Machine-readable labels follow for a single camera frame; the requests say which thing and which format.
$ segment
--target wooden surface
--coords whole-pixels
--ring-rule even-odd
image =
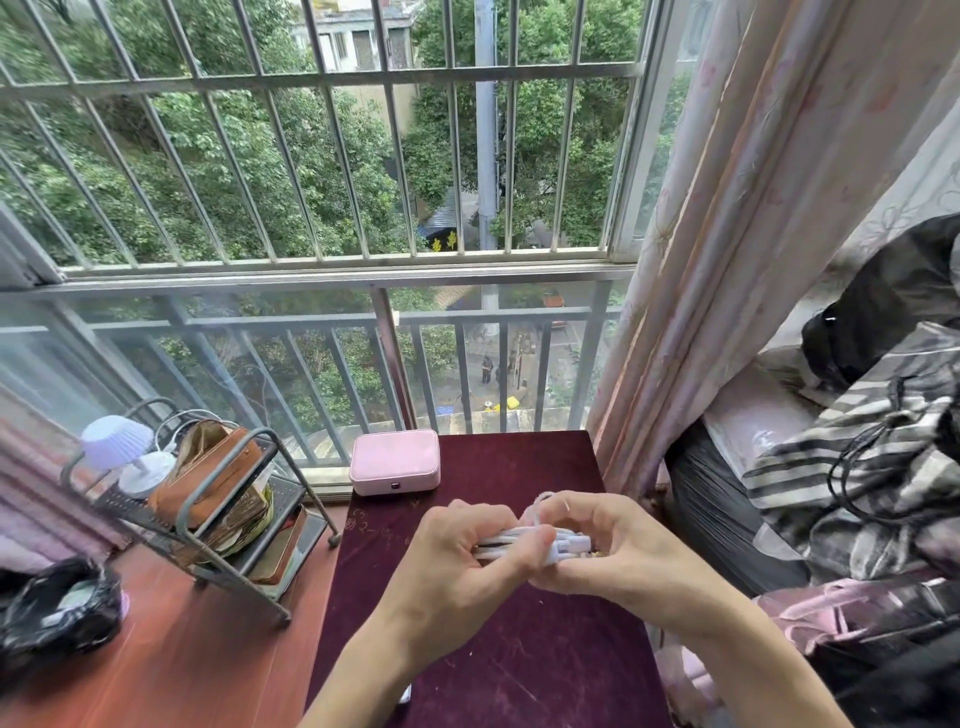
[[[346,506],[331,507],[339,527]],[[117,638],[0,703],[0,728],[289,728],[303,713],[337,550],[317,544],[283,603],[193,580],[144,546],[121,555],[131,610]]]

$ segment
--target charging cable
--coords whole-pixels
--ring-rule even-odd
[[[515,544],[523,534],[527,531],[532,531],[534,528],[540,525],[540,516],[537,513],[536,506],[542,500],[546,500],[551,496],[556,494],[547,491],[546,493],[541,493],[534,500],[533,506],[527,509],[527,513],[530,514],[534,525],[522,525],[516,528],[508,528],[505,531],[500,531],[500,533],[495,536],[490,536],[489,538],[481,540],[473,548],[473,558],[477,561],[494,561],[495,559],[500,558],[507,553],[507,549]],[[550,552],[547,555],[546,565],[550,566],[551,564],[556,564],[559,561],[564,559],[579,559],[586,556],[590,556],[592,551],[590,536],[586,536],[582,533],[576,533],[569,530],[568,528],[558,528],[557,529],[557,538],[554,539],[553,544],[550,547]]]

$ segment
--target wire rack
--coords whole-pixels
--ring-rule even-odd
[[[165,408],[169,412],[160,415]],[[129,409],[125,417],[139,420],[147,426],[160,423],[161,429],[167,429],[172,435],[180,425],[203,419],[203,415],[192,410],[184,410],[165,397],[153,397],[143,400]],[[230,490],[229,494],[210,516],[196,528],[188,527],[190,507],[197,502],[206,490],[217,480],[224,469],[236,458],[251,441],[255,441],[261,449],[257,462],[248,470]],[[72,490],[73,472],[83,460],[83,453],[75,455],[60,472],[60,483],[68,490]],[[215,551],[203,540],[204,534],[212,533],[217,525],[229,512],[230,507],[237,502],[243,493],[258,477],[261,477],[270,468],[267,478],[270,484],[270,500],[273,515],[263,532],[230,556],[224,556]],[[90,489],[102,483],[109,476],[109,472],[100,473]],[[279,582],[275,585],[255,584],[250,580],[250,573],[263,556],[270,543],[280,532],[287,519],[294,514],[298,507],[306,507],[306,522],[294,546],[294,551]],[[229,452],[203,483],[186,499],[178,512],[176,523],[171,527],[168,523],[157,519],[154,511],[142,500],[137,500],[120,491],[116,482],[107,487],[103,493],[92,501],[93,507],[111,518],[120,521],[130,531],[134,538],[148,546],[178,569],[186,571],[195,579],[198,587],[213,582],[225,589],[247,593],[270,605],[279,614],[283,625],[289,624],[292,618],[290,610],[280,603],[280,599],[288,590],[297,573],[300,571],[306,557],[321,539],[324,532],[332,531],[328,545],[335,548],[340,544],[342,534],[330,520],[323,503],[306,482],[303,473],[294,462],[290,452],[283,445],[279,436],[269,427],[258,427],[247,432],[231,452]],[[196,549],[198,555],[191,558],[189,564],[178,559],[178,554],[185,549]]]

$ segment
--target dark red tablecloth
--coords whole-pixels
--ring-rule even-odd
[[[438,490],[354,496],[307,705],[376,605],[427,508],[459,497],[506,503],[519,514],[543,491],[603,490],[585,432],[449,435],[440,453]],[[476,637],[417,678],[412,701],[388,724],[666,728],[671,721],[643,622],[603,599],[523,586]]]

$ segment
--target clothes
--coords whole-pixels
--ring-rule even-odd
[[[919,324],[811,429],[744,473],[751,502],[815,578],[910,570],[918,530],[956,522],[958,387],[960,331]]]

